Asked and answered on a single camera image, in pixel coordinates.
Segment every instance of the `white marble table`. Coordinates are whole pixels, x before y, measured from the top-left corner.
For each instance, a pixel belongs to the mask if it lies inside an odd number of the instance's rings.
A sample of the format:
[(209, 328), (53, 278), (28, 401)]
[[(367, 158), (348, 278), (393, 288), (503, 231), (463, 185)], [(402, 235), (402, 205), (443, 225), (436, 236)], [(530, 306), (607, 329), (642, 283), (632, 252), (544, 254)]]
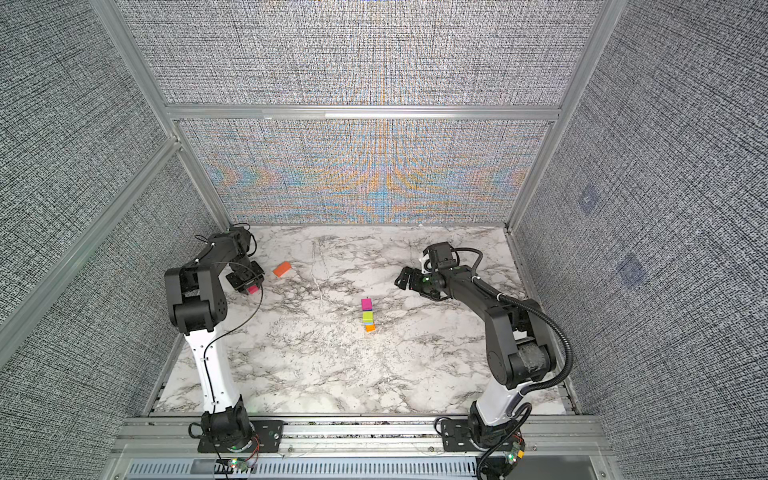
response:
[[(403, 266), (418, 266), (430, 243), (475, 247), (478, 269), (502, 292), (525, 293), (500, 227), (253, 227), (264, 268), (261, 310), (224, 337), (248, 412), (464, 413), (491, 378), (482, 321), (454, 300), (435, 303), (399, 290)], [(288, 260), (293, 269), (273, 273)], [(462, 262), (474, 256), (465, 253)], [(259, 296), (241, 296), (223, 278), (227, 329)], [(360, 300), (373, 300), (376, 331), (366, 333)], [(187, 345), (156, 412), (202, 410)], [(534, 414), (565, 413), (556, 389), (526, 397)]]

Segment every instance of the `fabric wall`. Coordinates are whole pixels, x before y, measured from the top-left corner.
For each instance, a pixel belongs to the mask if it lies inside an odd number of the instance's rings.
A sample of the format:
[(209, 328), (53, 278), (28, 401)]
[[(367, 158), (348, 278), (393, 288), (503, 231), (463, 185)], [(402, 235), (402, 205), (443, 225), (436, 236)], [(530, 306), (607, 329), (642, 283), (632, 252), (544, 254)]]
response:
[(0, 323), (165, 140), (86, 0), (0, 4)]
[(545, 121), (185, 120), (233, 221), (501, 223)]
[(625, 478), (765, 478), (768, 11), (631, 1), (515, 232)]
[[(170, 159), (0, 371), (3, 478), (98, 477), (178, 334), (163, 274), (198, 250), (194, 234), (214, 231)], [(32, 473), (30, 455), (44, 473)]]
[[(165, 141), (87, 0), (0, 5), (0, 322)], [(215, 231), (177, 158), (0, 369), (0, 477), (97, 478), (177, 332), (163, 272)]]
[(559, 104), (601, 0), (118, 0), (170, 103)]
[[(602, 3), (118, 0), (170, 104), (555, 107)], [(546, 126), (182, 121), (253, 223), (501, 223)]]

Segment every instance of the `orange cube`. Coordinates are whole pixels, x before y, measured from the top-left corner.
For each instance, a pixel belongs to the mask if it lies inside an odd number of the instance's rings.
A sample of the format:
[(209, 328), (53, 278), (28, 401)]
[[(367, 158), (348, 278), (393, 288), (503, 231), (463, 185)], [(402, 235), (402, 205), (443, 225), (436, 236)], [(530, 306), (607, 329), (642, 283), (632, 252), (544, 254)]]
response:
[(288, 262), (282, 262), (280, 265), (277, 266), (275, 270), (272, 270), (272, 273), (274, 273), (277, 276), (283, 276), (285, 275), (285, 272), (290, 270), (290, 263)]

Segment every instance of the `metal mounting plate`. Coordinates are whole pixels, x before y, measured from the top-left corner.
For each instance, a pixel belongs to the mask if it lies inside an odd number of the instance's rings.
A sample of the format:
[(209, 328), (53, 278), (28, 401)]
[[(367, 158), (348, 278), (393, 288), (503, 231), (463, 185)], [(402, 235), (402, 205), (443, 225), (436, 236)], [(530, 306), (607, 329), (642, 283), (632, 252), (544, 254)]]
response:
[[(253, 434), (259, 436), (260, 453), (277, 453), (280, 450), (280, 440), (283, 438), (282, 420), (251, 420), (250, 424), (253, 425)], [(254, 450), (256, 450), (256, 443), (238, 453), (251, 453)], [(230, 453), (223, 449), (217, 450), (206, 437), (200, 439), (197, 451), (199, 453)]]
[[(466, 420), (443, 419), (440, 420), (440, 432), (442, 432), (442, 448), (446, 452), (483, 452), (472, 442), (469, 435), (469, 427)], [(503, 452), (509, 442), (502, 443), (498, 447)]]

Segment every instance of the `black cable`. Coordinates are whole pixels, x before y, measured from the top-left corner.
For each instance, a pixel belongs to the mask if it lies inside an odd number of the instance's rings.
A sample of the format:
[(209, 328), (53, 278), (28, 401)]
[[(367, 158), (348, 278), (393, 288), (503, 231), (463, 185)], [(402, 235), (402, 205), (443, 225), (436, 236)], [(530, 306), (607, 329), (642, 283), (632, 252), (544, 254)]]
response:
[(475, 476), (478, 480), (482, 480), (482, 478), (480, 478), (480, 470), (483, 464), (488, 460), (488, 457), (490, 457), (493, 452), (498, 450), (498, 447), (504, 445), (504, 442), (509, 440), (510, 437), (517, 435), (520, 427), (522, 427), (525, 421), (528, 420), (528, 417), (531, 416), (531, 410), (533, 410), (533, 406), (529, 402), (522, 404), (518, 411), (515, 412), (515, 415), (512, 416), (513, 419), (516, 419), (522, 414), (522, 418), (515, 423), (515, 426), (512, 427), (512, 430), (499, 443), (493, 445), (490, 449), (486, 450), (482, 454), (482, 457), (480, 457), (480, 460), (478, 460), (477, 469), (475, 470)]
[(469, 247), (459, 247), (459, 248), (452, 248), (451, 249), (454, 252), (472, 252), (477, 254), (477, 259), (475, 260), (475, 263), (472, 264), (472, 276), (477, 276), (478, 274), (478, 266), (480, 266), (480, 262), (482, 262), (482, 252), (476, 248), (469, 248)]
[[(251, 268), (249, 268), (247, 266), (240, 265), (239, 263), (235, 263), (235, 262), (212, 262), (211, 264), (213, 265), (213, 264), (216, 264), (216, 263), (224, 263), (226, 265), (236, 264), (236, 265), (239, 265), (239, 266), (241, 266), (241, 267), (243, 267), (243, 268), (245, 268), (247, 270), (250, 270), (250, 272), (253, 274), (254, 278), (258, 277), (257, 273), (254, 272), (253, 269), (251, 269)], [(211, 381), (210, 373), (208, 372), (208, 358), (207, 358), (208, 348), (211, 345), (213, 345), (214, 342), (216, 342), (218, 339), (229, 335), (230, 333), (234, 332), (235, 330), (239, 329), (240, 327), (242, 327), (243, 325), (248, 323), (250, 321), (250, 319), (252, 319), (253, 316), (256, 315), (256, 313), (261, 308), (261, 303), (264, 301), (264, 288), (260, 288), (259, 290), (261, 290), (261, 297), (259, 298), (259, 304), (256, 306), (256, 309), (253, 311), (253, 313), (251, 313), (250, 316), (248, 316), (248, 318), (246, 318), (245, 321), (242, 322), (240, 325), (236, 326), (235, 328), (233, 328), (229, 332), (223, 333), (223, 334), (219, 335), (218, 337), (216, 337), (215, 339), (211, 340), (210, 343), (208, 343), (208, 345), (205, 347), (205, 350), (203, 350), (203, 366), (205, 367), (205, 376), (206, 376), (206, 378), (208, 380), (208, 388), (210, 389), (210, 402), (211, 402), (211, 405), (213, 406), (212, 412), (210, 413), (211, 415), (216, 413), (216, 393), (214, 393), (214, 383)], [(197, 423), (197, 422), (192, 422), (191, 424), (189, 424), (189, 426), (187, 427), (187, 433), (193, 439), (200, 438), (202, 435), (199, 435), (199, 436), (192, 435), (192, 425), (200, 425), (200, 424)], [(216, 444), (214, 443), (214, 441), (212, 439), (209, 439), (209, 440), (210, 440), (210, 444), (214, 447), (214, 451), (216, 452), (216, 456), (219, 458), (219, 460), (223, 461), (223, 458), (221, 458), (221, 454), (219, 453), (219, 449), (216, 448)], [(227, 478), (227, 480), (229, 480), (230, 476), (227, 474), (227, 466), (226, 465), (222, 465), (222, 466), (224, 468), (224, 470), (223, 470), (224, 477)]]
[(521, 388), (518, 394), (515, 395), (515, 397), (512, 399), (512, 402), (510, 403), (511, 408), (514, 408), (522, 400), (522, 397), (526, 393), (534, 392), (535, 390), (548, 389), (549, 387), (555, 386), (558, 383), (561, 383), (563, 380), (565, 380), (565, 378), (568, 376), (568, 374), (571, 373), (571, 369), (573, 368), (574, 353), (573, 353), (573, 347), (571, 346), (571, 341), (568, 340), (568, 338), (565, 336), (565, 333), (563, 332), (562, 328), (560, 328), (560, 326), (557, 324), (557, 322), (555, 322), (549, 315), (542, 312), (541, 310), (532, 308), (512, 296), (505, 295), (504, 293), (493, 292), (485, 288), (485, 286), (483, 286), (481, 283), (475, 282), (475, 279), (472, 279), (472, 282), (483, 292), (487, 293), (488, 295), (495, 296), (498, 301), (506, 302), (511, 305), (522, 308), (528, 313), (532, 313), (533, 315), (536, 315), (538, 318), (544, 320), (544, 322), (547, 325), (549, 325), (550, 328), (552, 328), (552, 331), (554, 332), (554, 334), (558, 336), (558, 338), (560, 339), (560, 343), (563, 346), (565, 364), (563, 365), (563, 368), (560, 370), (560, 372), (549, 380), (546, 380), (544, 382), (531, 383)]
[(438, 423), (440, 423), (440, 420), (450, 420), (450, 419), (451, 419), (451, 417), (438, 417), (438, 418), (436, 418), (436, 419), (435, 419), (435, 421), (432, 423), (432, 427), (435, 429), (435, 431), (437, 432), (437, 434), (438, 434), (438, 435), (440, 435), (441, 437), (442, 437), (442, 432), (440, 432), (440, 431), (437, 429), (437, 424), (438, 424)]
[(248, 223), (248, 222), (232, 223), (232, 227), (239, 227), (240, 225), (244, 225), (245, 227), (247, 227), (245, 230), (250, 235), (250, 239), (253, 240), (253, 252), (250, 251), (250, 242), (248, 242), (248, 250), (249, 251), (246, 253), (246, 255), (251, 256), (251, 255), (253, 255), (256, 252), (256, 249), (258, 248), (258, 246), (256, 244), (256, 237), (254, 237), (253, 234), (250, 232), (250, 223)]
[[(241, 267), (243, 267), (243, 268), (245, 268), (247, 270), (250, 270), (250, 272), (253, 274), (254, 277), (258, 277), (258, 275), (256, 274), (256, 272), (253, 271), (253, 269), (251, 269), (251, 268), (249, 268), (247, 266), (242, 266), (239, 263), (235, 263), (235, 262), (211, 262), (211, 265), (215, 265), (217, 263), (225, 263), (225, 264), (232, 264), (232, 263), (234, 263), (235, 265), (238, 265), (238, 266), (241, 266)], [(251, 313), (250, 316), (248, 316), (248, 318), (246, 318), (245, 321), (242, 322), (240, 325), (236, 326), (235, 328), (233, 328), (229, 332), (222, 333), (221, 335), (219, 335), (215, 339), (211, 340), (210, 343), (203, 350), (203, 366), (205, 367), (205, 376), (208, 378), (208, 387), (210, 388), (210, 401), (211, 401), (211, 404), (214, 406), (214, 412), (216, 410), (216, 394), (214, 393), (214, 384), (210, 381), (210, 374), (208, 373), (208, 363), (207, 363), (208, 348), (211, 345), (213, 345), (214, 342), (216, 342), (218, 339), (229, 335), (230, 333), (232, 333), (235, 330), (239, 329), (241, 326), (243, 326), (246, 323), (248, 323), (248, 321), (250, 319), (252, 319), (254, 315), (256, 315), (256, 313), (261, 308), (261, 303), (264, 301), (264, 288), (259, 288), (259, 290), (261, 291), (261, 297), (259, 298), (259, 304), (256, 306), (256, 309), (253, 311), (253, 313)]]

